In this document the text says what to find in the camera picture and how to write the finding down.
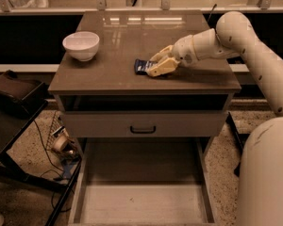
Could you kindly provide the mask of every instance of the open drawer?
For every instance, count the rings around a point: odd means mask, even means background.
[[[190,139],[86,146],[69,225],[217,225],[200,145]]]

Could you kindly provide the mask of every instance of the drawer front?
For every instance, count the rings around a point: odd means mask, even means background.
[[[215,137],[226,116],[226,113],[64,113],[61,119],[71,137]]]

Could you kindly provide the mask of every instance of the concrete floor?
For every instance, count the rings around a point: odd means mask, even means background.
[[[264,101],[237,100],[231,105],[230,112],[240,133],[249,133],[274,116]],[[48,107],[36,119],[44,144],[47,142],[55,113],[55,109]],[[48,179],[58,176],[58,171],[48,162],[34,123],[26,129],[8,154],[28,173]],[[50,158],[60,167],[56,156],[50,153]],[[240,162],[240,154],[227,124],[213,140],[205,161],[219,226],[234,225],[239,178],[233,170]],[[52,212],[52,198],[56,202],[58,194],[0,177],[0,214],[5,217],[6,226],[44,225]],[[73,195],[70,195],[63,210],[67,211],[71,207],[72,198]],[[55,225],[67,225],[69,214],[69,211],[60,213]]]

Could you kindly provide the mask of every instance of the brown tabletop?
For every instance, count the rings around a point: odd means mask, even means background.
[[[88,11],[77,31],[100,37],[96,56],[80,62],[67,53],[49,91],[57,95],[228,93],[240,90],[225,59],[151,78],[136,75],[136,58],[148,60],[178,39],[209,29],[200,11]]]

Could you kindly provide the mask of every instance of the drawer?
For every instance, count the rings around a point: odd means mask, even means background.
[[[215,137],[227,114],[62,113],[72,137]]]
[[[69,226],[214,225],[200,145],[86,145]]]

